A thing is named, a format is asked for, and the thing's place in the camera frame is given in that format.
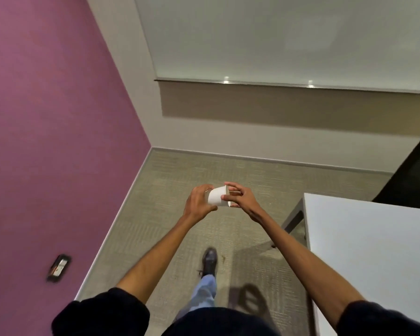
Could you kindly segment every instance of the person's left arm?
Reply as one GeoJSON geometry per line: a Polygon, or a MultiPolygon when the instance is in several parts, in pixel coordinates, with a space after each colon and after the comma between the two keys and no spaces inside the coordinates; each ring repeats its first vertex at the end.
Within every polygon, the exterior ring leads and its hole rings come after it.
{"type": "Polygon", "coordinates": [[[143,336],[150,313],[145,304],[167,269],[187,232],[217,206],[209,205],[205,192],[211,185],[195,187],[176,225],[117,283],[115,288],[81,302],[73,301],[51,324],[54,336],[143,336]]]}

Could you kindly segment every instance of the person's left hand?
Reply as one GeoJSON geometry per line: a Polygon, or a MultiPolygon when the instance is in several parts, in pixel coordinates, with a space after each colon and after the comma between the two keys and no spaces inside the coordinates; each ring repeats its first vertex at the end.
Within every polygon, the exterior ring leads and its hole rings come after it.
{"type": "Polygon", "coordinates": [[[206,201],[205,192],[207,190],[213,190],[214,186],[210,184],[204,184],[196,186],[191,191],[187,202],[185,203],[183,218],[189,221],[192,226],[197,222],[204,219],[204,217],[212,211],[216,211],[218,207],[216,205],[210,205],[206,201]]]}

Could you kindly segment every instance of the baseboard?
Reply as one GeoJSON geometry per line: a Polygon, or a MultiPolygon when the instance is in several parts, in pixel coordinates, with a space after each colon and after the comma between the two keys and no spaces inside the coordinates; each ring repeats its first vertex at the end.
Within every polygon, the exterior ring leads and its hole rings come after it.
{"type": "Polygon", "coordinates": [[[152,149],[153,149],[153,148],[151,147],[151,148],[150,148],[150,150],[148,151],[148,154],[146,155],[145,160],[143,160],[143,163],[142,163],[142,165],[140,166],[140,169],[138,170],[137,175],[135,176],[135,179],[134,179],[134,181],[132,182],[131,187],[129,188],[129,191],[128,191],[128,193],[126,194],[126,197],[124,198],[123,203],[121,204],[120,209],[118,210],[117,215],[115,216],[115,219],[114,219],[114,221],[112,222],[112,225],[111,225],[111,227],[109,228],[109,231],[108,231],[108,232],[107,232],[107,234],[106,234],[106,237],[104,237],[104,240],[103,240],[103,241],[102,241],[102,243],[101,243],[100,249],[98,250],[97,255],[95,256],[95,259],[94,259],[94,261],[92,262],[92,265],[90,266],[89,271],[87,271],[87,275],[85,275],[85,278],[84,278],[84,280],[82,281],[81,286],[79,287],[78,293],[77,293],[77,294],[76,294],[76,296],[75,296],[75,300],[77,300],[77,299],[79,298],[79,295],[81,294],[81,291],[82,291],[82,289],[83,289],[83,287],[84,287],[84,285],[85,285],[85,283],[86,283],[87,279],[89,278],[90,271],[91,271],[91,270],[92,270],[92,268],[94,267],[94,265],[95,265],[95,263],[96,263],[96,261],[97,261],[97,259],[98,259],[98,256],[99,256],[99,254],[101,253],[101,250],[102,250],[102,248],[103,248],[104,244],[106,243],[107,238],[109,237],[109,234],[111,233],[112,228],[114,227],[114,224],[115,224],[115,222],[117,221],[118,216],[120,215],[121,210],[123,209],[124,204],[125,204],[125,203],[126,203],[126,201],[128,200],[129,193],[131,193],[132,188],[134,187],[135,181],[136,181],[136,180],[137,180],[137,178],[138,178],[138,175],[140,174],[141,170],[142,170],[142,169],[143,169],[143,167],[145,166],[145,163],[146,163],[146,161],[148,160],[148,157],[149,157],[149,156],[150,156],[150,154],[151,154],[152,149]]]}
{"type": "Polygon", "coordinates": [[[153,146],[153,147],[151,147],[151,149],[152,150],[159,150],[159,151],[173,151],[173,152],[190,153],[190,154],[216,155],[216,156],[224,157],[224,158],[247,159],[247,160],[254,160],[254,161],[262,161],[262,162],[266,162],[266,163],[281,163],[281,164],[286,164],[286,165],[304,166],[304,167],[308,167],[308,168],[324,168],[324,169],[337,170],[337,171],[366,172],[366,173],[385,174],[385,175],[393,175],[394,174],[393,172],[387,172],[387,171],[377,171],[377,170],[369,170],[369,169],[361,169],[361,168],[346,168],[346,167],[341,167],[341,166],[312,164],[312,163],[298,163],[298,162],[286,161],[286,160],[254,158],[254,157],[246,157],[246,156],[242,156],[242,155],[231,155],[231,154],[192,151],[192,150],[180,150],[180,149],[171,149],[171,148],[165,148],[165,147],[159,147],[159,146],[153,146]]]}

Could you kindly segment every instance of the chair backrest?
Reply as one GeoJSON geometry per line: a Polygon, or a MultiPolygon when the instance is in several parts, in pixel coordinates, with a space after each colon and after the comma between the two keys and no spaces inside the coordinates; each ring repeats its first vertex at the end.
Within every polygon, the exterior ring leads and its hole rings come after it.
{"type": "Polygon", "coordinates": [[[420,142],[373,202],[420,209],[420,142]]]}

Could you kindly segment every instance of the black shirt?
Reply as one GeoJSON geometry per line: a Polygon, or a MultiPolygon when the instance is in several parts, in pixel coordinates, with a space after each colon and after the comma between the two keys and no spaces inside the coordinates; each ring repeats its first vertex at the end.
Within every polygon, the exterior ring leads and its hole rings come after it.
{"type": "MultiPolygon", "coordinates": [[[[56,316],[54,336],[143,336],[150,312],[137,298],[112,288],[81,302],[73,301],[56,316]]],[[[420,335],[420,323],[376,303],[357,301],[343,312],[337,325],[340,336],[420,335]]],[[[226,308],[202,308],[175,321],[163,336],[276,335],[260,318],[226,308]]]]}

